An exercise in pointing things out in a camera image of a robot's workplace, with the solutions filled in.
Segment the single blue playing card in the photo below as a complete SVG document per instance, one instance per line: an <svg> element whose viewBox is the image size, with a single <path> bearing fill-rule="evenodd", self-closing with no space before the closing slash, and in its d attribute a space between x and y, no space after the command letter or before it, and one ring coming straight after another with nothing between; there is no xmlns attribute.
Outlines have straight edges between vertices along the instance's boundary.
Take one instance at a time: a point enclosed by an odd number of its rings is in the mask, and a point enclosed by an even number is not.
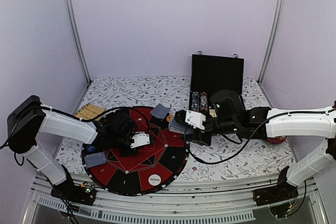
<svg viewBox="0 0 336 224"><path fill-rule="evenodd" d="M150 114L157 119L164 119L166 115L169 113L169 111L170 108L167 108L162 104L158 104L150 111Z"/></svg>

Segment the orange big blind button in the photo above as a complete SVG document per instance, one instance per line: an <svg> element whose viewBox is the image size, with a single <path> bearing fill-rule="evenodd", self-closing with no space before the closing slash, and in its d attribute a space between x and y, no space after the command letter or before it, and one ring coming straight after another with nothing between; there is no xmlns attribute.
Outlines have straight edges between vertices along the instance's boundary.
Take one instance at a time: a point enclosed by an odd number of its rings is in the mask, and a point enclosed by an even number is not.
<svg viewBox="0 0 336 224"><path fill-rule="evenodd" d="M168 122L170 122L170 121L173 119L173 117L174 117L173 115L169 115L169 116L166 117L166 120L167 120Z"/></svg>

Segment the blue checkered card deck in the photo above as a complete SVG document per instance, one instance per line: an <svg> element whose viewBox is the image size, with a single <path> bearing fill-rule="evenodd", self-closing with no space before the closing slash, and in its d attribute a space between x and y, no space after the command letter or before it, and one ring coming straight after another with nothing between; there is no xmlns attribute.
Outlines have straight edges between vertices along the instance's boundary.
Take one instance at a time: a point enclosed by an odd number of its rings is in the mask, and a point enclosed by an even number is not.
<svg viewBox="0 0 336 224"><path fill-rule="evenodd" d="M186 123L181 124L177 122L175 117L172 117L172 119L170 120L168 128L171 132L179 134L183 134L185 130L187 130L186 131L187 134L193 132L193 129L190 126L188 126Z"/></svg>

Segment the white dealer button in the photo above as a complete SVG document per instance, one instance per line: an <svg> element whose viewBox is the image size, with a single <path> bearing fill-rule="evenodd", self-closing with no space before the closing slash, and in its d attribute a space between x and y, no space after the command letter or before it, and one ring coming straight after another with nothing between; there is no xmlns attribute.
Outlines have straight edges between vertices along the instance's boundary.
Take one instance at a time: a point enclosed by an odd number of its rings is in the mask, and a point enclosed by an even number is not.
<svg viewBox="0 0 336 224"><path fill-rule="evenodd" d="M151 186L158 186L161 183L162 179L161 176L158 174L152 174L148 177L148 183Z"/></svg>

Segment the blue small blind button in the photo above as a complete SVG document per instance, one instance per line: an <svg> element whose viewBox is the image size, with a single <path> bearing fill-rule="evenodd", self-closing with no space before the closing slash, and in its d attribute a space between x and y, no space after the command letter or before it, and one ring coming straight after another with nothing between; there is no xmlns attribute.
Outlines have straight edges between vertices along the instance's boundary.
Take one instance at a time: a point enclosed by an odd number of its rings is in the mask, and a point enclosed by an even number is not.
<svg viewBox="0 0 336 224"><path fill-rule="evenodd" d="M95 152L95 150L96 150L95 146L92 146L92 145L87 145L86 146L86 151L89 152L89 153L93 153L93 152Z"/></svg>

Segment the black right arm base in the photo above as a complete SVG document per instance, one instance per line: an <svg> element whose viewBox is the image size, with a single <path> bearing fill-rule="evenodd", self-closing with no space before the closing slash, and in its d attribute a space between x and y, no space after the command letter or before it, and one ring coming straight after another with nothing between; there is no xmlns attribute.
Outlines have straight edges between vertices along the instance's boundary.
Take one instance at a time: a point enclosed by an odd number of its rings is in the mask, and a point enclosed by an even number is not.
<svg viewBox="0 0 336 224"><path fill-rule="evenodd" d="M264 206L297 197L297 187L270 186L253 190L253 200L257 206Z"/></svg>

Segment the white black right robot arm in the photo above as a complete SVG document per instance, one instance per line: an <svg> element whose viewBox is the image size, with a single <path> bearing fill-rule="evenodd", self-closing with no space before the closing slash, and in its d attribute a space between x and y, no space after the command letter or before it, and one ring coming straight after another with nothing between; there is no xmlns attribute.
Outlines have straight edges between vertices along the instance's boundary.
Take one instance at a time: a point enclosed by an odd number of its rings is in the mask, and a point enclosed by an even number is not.
<svg viewBox="0 0 336 224"><path fill-rule="evenodd" d="M283 136L317 136L321 144L299 162L284 168L271 190L276 201L284 200L306 179L335 162L335 105L310 110L270 107L246 109L235 91L220 90L210 98L216 117L186 111L185 123L194 129L194 140L235 134L247 141Z"/></svg>

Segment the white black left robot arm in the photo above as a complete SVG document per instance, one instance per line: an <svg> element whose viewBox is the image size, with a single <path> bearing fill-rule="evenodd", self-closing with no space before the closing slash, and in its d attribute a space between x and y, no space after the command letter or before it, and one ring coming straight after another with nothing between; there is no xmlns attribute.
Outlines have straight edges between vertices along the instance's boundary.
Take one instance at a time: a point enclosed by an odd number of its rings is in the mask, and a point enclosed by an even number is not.
<svg viewBox="0 0 336 224"><path fill-rule="evenodd" d="M112 108L86 119L43 104L36 95L29 96L6 118L7 139L4 143L13 153L21 154L57 186L67 200L78 195L67 170L42 146L40 135L70 138L97 149L111 147L133 150L146 134L126 114L124 107Z"/></svg>

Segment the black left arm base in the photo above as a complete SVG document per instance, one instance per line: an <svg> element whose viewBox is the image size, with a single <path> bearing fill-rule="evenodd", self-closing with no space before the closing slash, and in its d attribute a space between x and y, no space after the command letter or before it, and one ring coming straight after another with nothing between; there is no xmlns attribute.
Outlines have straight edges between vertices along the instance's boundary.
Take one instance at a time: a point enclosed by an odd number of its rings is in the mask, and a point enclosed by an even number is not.
<svg viewBox="0 0 336 224"><path fill-rule="evenodd" d="M97 191L92 183L75 184L72 180L53 185L51 190L53 197L87 206L93 206L96 194Z"/></svg>

